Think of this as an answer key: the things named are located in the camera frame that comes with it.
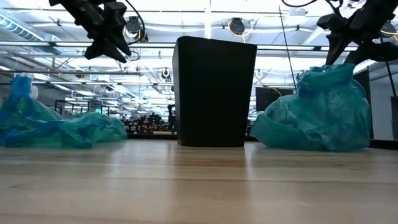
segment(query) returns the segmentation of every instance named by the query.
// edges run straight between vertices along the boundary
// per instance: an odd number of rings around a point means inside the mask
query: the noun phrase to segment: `black monitor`
[[[271,103],[277,100],[280,95],[291,95],[293,90],[280,89],[280,88],[256,88],[256,110],[264,111]]]

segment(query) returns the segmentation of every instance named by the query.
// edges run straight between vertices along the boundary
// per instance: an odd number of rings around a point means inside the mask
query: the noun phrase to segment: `wooden table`
[[[398,223],[398,151],[0,149],[0,223]]]

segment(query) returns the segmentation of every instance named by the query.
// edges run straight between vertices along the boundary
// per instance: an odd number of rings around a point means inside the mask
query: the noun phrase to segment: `crumpled plastic bag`
[[[30,97],[31,78],[15,77],[0,109],[0,146],[91,148],[127,139],[123,123],[98,113],[64,119]]]
[[[358,151],[369,146],[371,109],[354,65],[312,67],[297,94],[281,96],[257,117],[251,134],[268,147]]]

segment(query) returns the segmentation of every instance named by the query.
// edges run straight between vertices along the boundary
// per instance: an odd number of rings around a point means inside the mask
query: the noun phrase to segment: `ceiling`
[[[319,45],[328,46],[326,38],[327,31],[318,28],[316,23],[320,16],[332,13],[329,5],[319,0],[314,4],[304,7],[307,12],[305,16],[292,16],[289,7],[281,1],[265,0],[208,0],[208,1],[184,1],[184,0],[145,0],[133,1],[134,7],[140,12],[145,24],[146,32],[151,43],[174,43],[183,35],[195,37],[207,37],[211,39],[227,40],[234,42],[245,42],[257,45]],[[308,0],[290,0],[294,4],[303,4]],[[349,16],[355,9],[346,6],[345,1],[341,12]],[[40,37],[56,36],[65,42],[91,41],[86,37],[86,31],[74,24],[74,19],[61,5],[49,6],[48,0],[2,0],[0,2],[0,15],[5,14],[8,18],[25,27]],[[127,7],[125,18],[135,16],[132,9]],[[285,35],[282,32],[282,21],[284,23]],[[243,18],[246,26],[245,36],[236,37],[228,29],[223,29],[232,17]],[[0,28],[0,40],[24,40],[6,29]],[[395,42],[394,38],[385,41]],[[82,55],[84,47],[64,47],[62,54],[43,52],[37,47],[5,47],[0,46],[0,65],[11,70],[48,70],[48,67],[57,68],[59,72],[83,71],[83,72],[119,72],[117,75],[102,75],[101,80],[120,83],[154,83],[165,82],[162,71],[167,68],[172,77],[172,54],[173,48],[136,48],[141,59],[136,62],[118,64],[115,60],[105,57],[87,60]],[[311,66],[320,66],[325,63],[326,52],[316,51],[291,51],[292,69],[294,72],[308,70]],[[346,54],[339,59],[343,61]],[[380,77],[386,74],[383,64],[366,62],[358,67],[370,68],[372,76]],[[392,69],[398,69],[398,65],[392,63]],[[259,50],[256,60],[256,71],[263,84],[292,86],[289,60],[286,51],[281,50]],[[142,75],[125,75],[124,73],[139,72]],[[83,79],[76,75],[47,75],[51,81],[80,82],[98,78],[94,75],[86,75]],[[151,110],[165,110],[167,104],[172,103],[174,96],[170,86],[144,86],[130,85],[121,86],[116,91],[106,91],[102,86],[63,85],[71,90],[85,90],[96,94],[108,96],[117,95],[136,96],[145,98]]]

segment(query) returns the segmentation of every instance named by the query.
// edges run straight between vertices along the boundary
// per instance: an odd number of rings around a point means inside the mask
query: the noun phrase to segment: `wooden table surface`
[[[398,223],[398,151],[0,149],[0,223]]]

